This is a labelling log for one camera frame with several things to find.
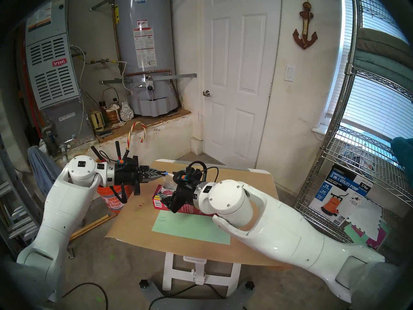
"concrete floor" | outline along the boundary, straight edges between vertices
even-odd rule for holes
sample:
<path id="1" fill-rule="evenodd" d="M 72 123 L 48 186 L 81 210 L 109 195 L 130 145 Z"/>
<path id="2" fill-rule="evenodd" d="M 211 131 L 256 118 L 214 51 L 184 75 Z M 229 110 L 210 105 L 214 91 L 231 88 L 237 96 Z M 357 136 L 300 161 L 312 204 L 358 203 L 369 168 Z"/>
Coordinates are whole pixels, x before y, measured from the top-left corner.
<path id="1" fill-rule="evenodd" d="M 207 155 L 196 156 L 193 153 L 179 160 L 202 160 L 205 163 L 219 164 Z M 282 202 L 293 204 L 294 196 L 279 188 L 277 190 Z M 108 212 L 103 200 L 96 199 L 86 215 L 86 224 Z M 94 282 L 105 289 L 109 309 L 146 310 L 149 302 L 140 292 L 139 281 L 150 278 L 158 288 L 161 288 L 165 253 L 132 246 L 112 238 L 105 239 L 115 220 L 112 219 L 73 241 L 75 258 L 66 261 L 64 291 L 83 282 Z M 192 265 L 183 261 L 180 256 L 175 257 L 175 268 L 191 269 Z M 228 263 L 208 261 L 205 271 L 225 275 L 230 274 L 231 267 Z M 320 278 L 298 267 L 286 271 L 273 271 L 267 267 L 243 265 L 240 282 L 246 280 L 252 280 L 255 284 L 254 295 L 246 304 L 248 310 L 344 310 L 349 305 L 333 295 Z M 172 290 L 166 295 L 174 294 L 190 285 L 190 282 L 173 280 Z M 216 289 L 221 295 L 226 294 L 226 288 L 216 286 Z M 207 286 L 197 286 L 183 293 L 181 297 L 216 298 L 216 295 Z M 104 303 L 104 296 L 97 287 L 85 285 L 65 297 L 60 306 L 62 309 L 90 310 L 104 309 Z"/>

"orange pump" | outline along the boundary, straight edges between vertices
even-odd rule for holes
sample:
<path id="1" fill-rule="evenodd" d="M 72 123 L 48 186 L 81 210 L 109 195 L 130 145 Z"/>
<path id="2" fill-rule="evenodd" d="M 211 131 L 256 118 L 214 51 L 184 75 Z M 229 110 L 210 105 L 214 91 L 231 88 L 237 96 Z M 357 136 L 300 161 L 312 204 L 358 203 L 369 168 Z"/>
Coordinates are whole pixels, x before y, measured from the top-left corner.
<path id="1" fill-rule="evenodd" d="M 337 216 L 337 213 L 338 213 L 337 207 L 343 200 L 343 197 L 345 196 L 344 195 L 337 196 L 335 194 L 331 194 L 331 199 L 324 206 L 321 207 L 321 210 L 327 215 Z"/>

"window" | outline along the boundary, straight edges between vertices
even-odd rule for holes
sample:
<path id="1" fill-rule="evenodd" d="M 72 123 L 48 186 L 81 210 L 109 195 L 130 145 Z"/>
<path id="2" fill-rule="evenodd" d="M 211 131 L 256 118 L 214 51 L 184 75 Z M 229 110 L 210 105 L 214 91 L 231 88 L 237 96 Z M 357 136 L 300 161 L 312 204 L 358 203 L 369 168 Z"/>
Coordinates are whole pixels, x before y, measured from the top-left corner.
<path id="1" fill-rule="evenodd" d="M 343 53 L 326 111 L 327 117 L 332 116 L 340 94 L 352 38 L 352 0 L 344 0 L 344 3 Z M 408 43 L 394 19 L 378 0 L 361 0 L 361 4 L 363 27 L 386 32 Z M 413 104 L 401 94 L 385 86 L 356 77 L 342 122 L 373 133 L 384 140 L 391 140 L 397 136 L 411 138 L 413 137 Z"/>

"wooden tabletop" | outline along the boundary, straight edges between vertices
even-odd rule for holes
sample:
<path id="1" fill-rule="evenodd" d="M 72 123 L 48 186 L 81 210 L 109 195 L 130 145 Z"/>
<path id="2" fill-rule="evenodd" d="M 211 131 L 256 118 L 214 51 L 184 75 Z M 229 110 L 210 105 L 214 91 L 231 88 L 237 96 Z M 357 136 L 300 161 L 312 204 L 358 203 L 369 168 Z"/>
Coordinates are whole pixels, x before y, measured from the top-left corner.
<path id="1" fill-rule="evenodd" d="M 168 172 L 179 171 L 186 167 L 185 164 L 159 161 L 155 161 L 150 166 Z M 207 181 L 213 181 L 214 178 L 215 173 L 208 173 Z M 274 198 L 278 198 L 271 174 L 220 167 L 217 181 L 226 179 L 245 182 Z M 275 267 L 275 269 L 292 268 L 289 264 L 270 259 L 251 249 L 235 237 L 231 237 L 231 243 L 226 245 L 153 232 L 152 227 L 159 210 L 154 208 L 152 196 L 158 184 L 162 184 L 162 182 L 163 178 L 160 178 L 147 184 L 141 184 L 140 196 L 134 196 L 133 194 L 130 196 L 128 203 L 122 208 L 106 237 L 152 250 L 172 252 L 177 255 L 227 263 L 265 265 Z"/>

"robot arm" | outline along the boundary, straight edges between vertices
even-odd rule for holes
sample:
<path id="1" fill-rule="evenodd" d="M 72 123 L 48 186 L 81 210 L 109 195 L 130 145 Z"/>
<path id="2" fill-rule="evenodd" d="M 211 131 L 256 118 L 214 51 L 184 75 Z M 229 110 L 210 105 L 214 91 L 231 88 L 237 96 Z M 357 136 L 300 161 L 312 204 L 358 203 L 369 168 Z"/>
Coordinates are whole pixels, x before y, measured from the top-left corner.
<path id="1" fill-rule="evenodd" d="M 164 171 L 139 166 L 137 157 L 126 157 L 117 163 L 96 163 L 85 155 L 74 157 L 47 195 L 36 239 L 20 252 L 17 262 L 8 267 L 31 303 L 39 304 L 47 299 L 57 302 L 61 298 L 66 248 L 98 186 L 129 184 L 134 185 L 135 194 L 139 194 L 139 183 L 163 175 Z"/>
<path id="2" fill-rule="evenodd" d="M 385 261 L 367 246 L 344 244 L 323 235 L 298 211 L 246 183 L 206 182 L 205 176 L 201 179 L 205 169 L 194 170 L 190 164 L 185 171 L 174 172 L 176 193 L 164 198 L 164 205 L 177 212 L 182 205 L 191 204 L 206 214 L 215 214 L 212 220 L 223 231 L 271 259 L 314 273 L 346 302 L 351 302 L 366 268 Z M 253 218 L 251 201 L 259 215 L 250 230 L 241 231 L 238 228 Z"/>

